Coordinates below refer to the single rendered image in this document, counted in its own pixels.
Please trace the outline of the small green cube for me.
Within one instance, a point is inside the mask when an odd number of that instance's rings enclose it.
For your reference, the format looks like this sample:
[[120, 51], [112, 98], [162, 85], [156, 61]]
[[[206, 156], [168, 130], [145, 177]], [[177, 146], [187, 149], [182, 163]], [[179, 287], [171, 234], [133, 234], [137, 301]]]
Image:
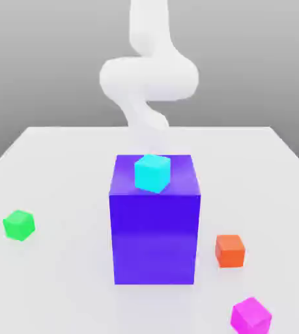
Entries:
[[3, 226], [7, 237], [24, 241], [35, 231], [35, 220], [32, 213], [16, 210], [3, 219]]

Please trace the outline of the large purple box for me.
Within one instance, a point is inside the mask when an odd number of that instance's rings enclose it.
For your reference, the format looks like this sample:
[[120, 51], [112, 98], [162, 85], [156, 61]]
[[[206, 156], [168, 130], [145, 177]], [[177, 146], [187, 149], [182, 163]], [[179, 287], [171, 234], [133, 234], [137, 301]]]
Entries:
[[201, 191], [192, 157], [172, 155], [159, 194], [135, 187], [138, 155], [117, 155], [109, 192], [115, 284], [193, 284]]

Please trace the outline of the small cyan cube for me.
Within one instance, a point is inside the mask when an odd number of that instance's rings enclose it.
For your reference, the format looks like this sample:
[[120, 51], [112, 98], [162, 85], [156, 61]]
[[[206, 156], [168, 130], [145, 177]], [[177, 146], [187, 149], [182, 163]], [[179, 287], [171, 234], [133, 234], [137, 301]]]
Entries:
[[161, 193], [171, 180], [171, 159], [160, 155], [144, 155], [134, 163], [137, 189]]

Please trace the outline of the small orange cube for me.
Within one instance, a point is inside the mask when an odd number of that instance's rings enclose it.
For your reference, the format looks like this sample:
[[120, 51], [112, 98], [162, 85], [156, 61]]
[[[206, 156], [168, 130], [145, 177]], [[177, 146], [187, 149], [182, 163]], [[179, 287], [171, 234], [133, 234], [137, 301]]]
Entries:
[[244, 265], [245, 246], [239, 235], [218, 235], [215, 254], [221, 268], [235, 268]]

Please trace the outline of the small magenta cube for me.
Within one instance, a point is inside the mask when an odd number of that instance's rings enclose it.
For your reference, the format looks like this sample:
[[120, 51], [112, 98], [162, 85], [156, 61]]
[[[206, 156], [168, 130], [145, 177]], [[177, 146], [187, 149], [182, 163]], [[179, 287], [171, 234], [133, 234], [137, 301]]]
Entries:
[[272, 314], [254, 297], [233, 306], [231, 326], [238, 334], [268, 334]]

